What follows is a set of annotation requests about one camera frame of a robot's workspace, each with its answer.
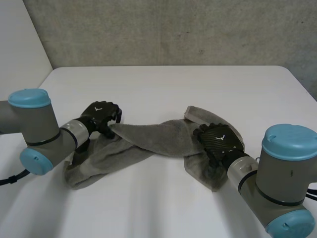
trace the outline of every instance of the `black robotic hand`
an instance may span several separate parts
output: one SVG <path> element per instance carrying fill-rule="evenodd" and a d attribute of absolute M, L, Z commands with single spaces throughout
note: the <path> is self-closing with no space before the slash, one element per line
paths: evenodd
<path fill-rule="evenodd" d="M 77 120 L 81 121 L 88 129 L 89 135 L 98 131 L 107 138 L 114 138 L 114 133 L 108 127 L 108 122 L 115 120 L 120 123 L 122 110 L 111 102 L 94 102 L 82 113 Z"/>
<path fill-rule="evenodd" d="M 228 125 L 202 124 L 199 129 L 194 130 L 193 135 L 203 145 L 210 159 L 209 166 L 212 168 L 223 165 L 226 157 L 244 155 L 243 144 Z"/>

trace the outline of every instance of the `white table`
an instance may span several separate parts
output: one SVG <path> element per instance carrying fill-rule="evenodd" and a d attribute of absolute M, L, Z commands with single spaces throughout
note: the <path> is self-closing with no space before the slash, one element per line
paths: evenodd
<path fill-rule="evenodd" d="M 277 123 L 317 131 L 317 103 L 278 66 L 66 67 L 41 85 L 60 125 L 94 101 L 113 101 L 123 122 L 181 119 L 189 105 L 231 122 L 257 157 L 265 130 Z M 22 171 L 20 134 L 0 136 L 0 176 Z M 317 203 L 305 206 L 317 218 Z M 310 237 L 317 236 L 317 229 Z M 227 183 L 212 193 L 184 170 L 183 159 L 152 156 L 70 191 L 61 165 L 0 187 L 0 238 L 268 238 Z"/>

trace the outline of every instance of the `towel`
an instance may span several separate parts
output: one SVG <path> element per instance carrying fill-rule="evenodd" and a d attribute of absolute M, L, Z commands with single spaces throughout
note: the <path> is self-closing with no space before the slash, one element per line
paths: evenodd
<path fill-rule="evenodd" d="M 193 131 L 200 123 L 222 123 L 229 125 L 243 143 L 242 137 L 231 124 L 211 112 L 193 106 L 189 106 L 186 112 L 187 118 L 162 124 L 110 125 L 116 134 L 114 139 L 99 134 L 97 138 L 91 138 L 86 151 L 74 153 L 71 162 L 64 162 L 65 183 L 72 189 L 81 189 L 109 173 L 136 164 L 153 154 L 160 154 L 183 157 L 185 171 L 204 186 L 217 191 L 227 180 L 225 169 L 219 166 L 216 170 L 210 170 L 209 159 L 193 136 Z"/>

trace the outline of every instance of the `carbon fiber hand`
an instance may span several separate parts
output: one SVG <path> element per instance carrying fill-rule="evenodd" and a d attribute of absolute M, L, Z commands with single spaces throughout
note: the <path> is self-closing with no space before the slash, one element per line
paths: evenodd
<path fill-rule="evenodd" d="M 194 130 L 193 135 L 203 145 L 210 166 L 216 167 L 222 163 L 223 157 L 231 151 L 244 152 L 243 144 L 228 125 L 213 124 L 209 126 L 202 124 L 199 129 Z"/>

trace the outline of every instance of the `gray wall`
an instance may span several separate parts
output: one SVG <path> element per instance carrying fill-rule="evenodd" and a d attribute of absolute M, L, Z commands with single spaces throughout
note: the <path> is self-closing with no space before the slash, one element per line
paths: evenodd
<path fill-rule="evenodd" d="M 24 0 L 53 68 L 280 65 L 317 98 L 317 0 Z"/>

